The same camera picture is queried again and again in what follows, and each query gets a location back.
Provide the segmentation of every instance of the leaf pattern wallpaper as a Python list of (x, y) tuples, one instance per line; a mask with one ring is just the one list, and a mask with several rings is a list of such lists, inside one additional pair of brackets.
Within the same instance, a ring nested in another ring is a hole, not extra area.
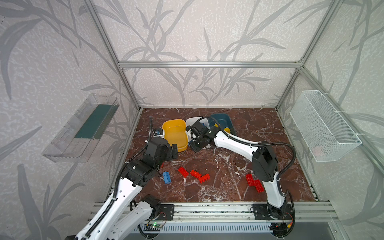
[[(94, 2), (120, 61), (297, 61), (331, 1)], [(294, 69), (124, 71), (142, 106), (274, 106)]]
[[(316, 80), (384, 151), (384, 1), (345, 0), (306, 63)], [(316, 191), (330, 200), (350, 239), (382, 239), (384, 178), (360, 148), (336, 162), (316, 162), (289, 115), (301, 91), (299, 77), (279, 112)]]
[[(82, 1), (0, 0), (0, 239), (61, 240), (103, 201), (137, 115)], [(43, 149), (90, 93), (120, 107), (86, 163)]]

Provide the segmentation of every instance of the black mounting plate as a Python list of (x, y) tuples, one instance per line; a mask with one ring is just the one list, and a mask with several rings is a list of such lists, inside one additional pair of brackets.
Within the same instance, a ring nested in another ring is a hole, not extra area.
[[(266, 206), (266, 204), (252, 204), (252, 212), (255, 215), (255, 220), (276, 220), (270, 217)], [(291, 219), (291, 216), (289, 216), (286, 212), (292, 215), (293, 211), (292, 206), (290, 204), (287, 204), (287, 207), (285, 208), (285, 213), (283, 215), (284, 219), (286, 221), (289, 221)]]
[[(167, 215), (167, 221), (173, 220), (173, 213), (175, 210), (174, 204), (160, 204), (160, 212), (163, 212)], [(164, 214), (160, 214), (156, 220), (166, 220), (166, 216)]]

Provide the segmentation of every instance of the red lego brick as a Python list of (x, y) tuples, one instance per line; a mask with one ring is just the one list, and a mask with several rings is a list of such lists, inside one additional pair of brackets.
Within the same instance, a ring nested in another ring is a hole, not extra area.
[(179, 168), (179, 172), (181, 173), (181, 175), (183, 175), (184, 177), (187, 177), (189, 175), (189, 173), (187, 172), (187, 170), (185, 170), (183, 167), (180, 167)]
[(245, 177), (247, 178), (247, 182), (250, 187), (255, 185), (255, 181), (253, 180), (252, 174), (247, 174), (245, 175)]
[(203, 183), (209, 179), (209, 174), (206, 174), (199, 178), (200, 183)]
[(263, 192), (264, 191), (263, 185), (260, 182), (260, 180), (258, 180), (258, 179), (255, 180), (255, 187), (256, 187), (257, 192)]
[(191, 175), (194, 176), (194, 177), (196, 177), (196, 178), (201, 178), (201, 173), (198, 173), (198, 172), (196, 172), (195, 170), (192, 170), (192, 171), (191, 171)]

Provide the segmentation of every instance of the plastic bin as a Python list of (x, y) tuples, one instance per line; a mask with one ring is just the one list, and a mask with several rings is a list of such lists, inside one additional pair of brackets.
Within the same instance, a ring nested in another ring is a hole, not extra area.
[[(187, 126), (192, 126), (192, 124), (194, 124), (198, 119), (200, 119), (201, 117), (193, 117), (193, 118), (188, 118), (186, 121), (185, 121), (185, 124)], [(208, 119), (204, 118), (202, 120), (200, 120), (199, 122), (201, 122), (204, 126), (206, 126), (208, 129), (210, 128), (210, 125), (209, 125), (209, 122), (208, 122)], [(188, 132), (186, 131), (186, 134), (188, 136), (188, 142), (192, 141), (192, 138), (191, 138), (191, 130), (189, 130)]]
[(185, 151), (188, 147), (188, 137), (185, 132), (185, 121), (182, 119), (169, 120), (163, 123), (164, 138), (172, 146), (177, 144), (177, 151)]
[[(228, 127), (229, 130), (231, 131), (231, 134), (236, 136), (236, 131), (235, 131), (234, 127), (233, 127), (231, 118), (227, 114), (225, 114), (225, 113), (215, 113), (215, 114), (212, 114), (211, 117), (216, 119), (223, 129)], [(212, 120), (212, 119), (209, 119), (209, 125), (210, 126), (214, 126), (215, 125), (215, 121)]]

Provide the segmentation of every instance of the clear acrylic shelf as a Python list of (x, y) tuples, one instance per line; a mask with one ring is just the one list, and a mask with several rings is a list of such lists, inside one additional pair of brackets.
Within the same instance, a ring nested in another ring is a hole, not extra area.
[(118, 107), (117, 97), (91, 93), (43, 156), (53, 162), (87, 162)]

